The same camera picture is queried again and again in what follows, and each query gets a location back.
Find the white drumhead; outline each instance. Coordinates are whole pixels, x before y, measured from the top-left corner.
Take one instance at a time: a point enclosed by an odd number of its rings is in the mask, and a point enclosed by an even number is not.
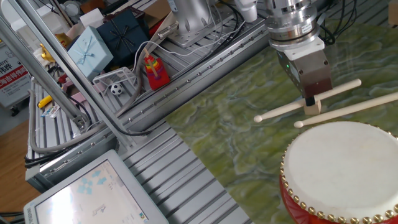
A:
[[[292,197],[325,218],[386,220],[398,204],[398,140],[367,124],[309,129],[288,147],[282,168]]]

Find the screen display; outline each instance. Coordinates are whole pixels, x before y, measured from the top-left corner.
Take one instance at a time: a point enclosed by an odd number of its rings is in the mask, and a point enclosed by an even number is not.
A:
[[[40,224],[148,222],[109,161],[36,206]]]

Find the red toy figure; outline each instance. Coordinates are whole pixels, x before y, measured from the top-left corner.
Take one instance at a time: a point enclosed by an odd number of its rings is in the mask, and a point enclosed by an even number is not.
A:
[[[156,90],[170,82],[169,76],[167,75],[166,69],[163,66],[163,62],[160,58],[156,60],[150,56],[147,49],[144,49],[146,57],[145,57],[145,65],[147,76],[149,80],[149,85],[153,90]]]

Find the drum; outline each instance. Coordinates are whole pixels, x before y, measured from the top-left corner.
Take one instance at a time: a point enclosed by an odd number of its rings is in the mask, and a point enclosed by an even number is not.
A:
[[[298,224],[398,223],[398,140],[355,122],[300,134],[282,156],[280,190]]]

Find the green marble surface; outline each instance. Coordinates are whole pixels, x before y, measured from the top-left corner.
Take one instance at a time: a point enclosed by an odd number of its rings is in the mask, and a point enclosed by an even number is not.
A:
[[[323,112],[398,91],[398,30],[355,24],[325,53],[334,86],[355,78],[363,84],[322,101]],[[268,47],[174,111],[167,122],[254,223],[293,224],[279,192],[279,167],[287,145],[306,129],[295,129],[294,122],[309,116],[301,109],[259,124],[253,117],[299,98]],[[398,101],[331,121],[343,120],[398,134]]]

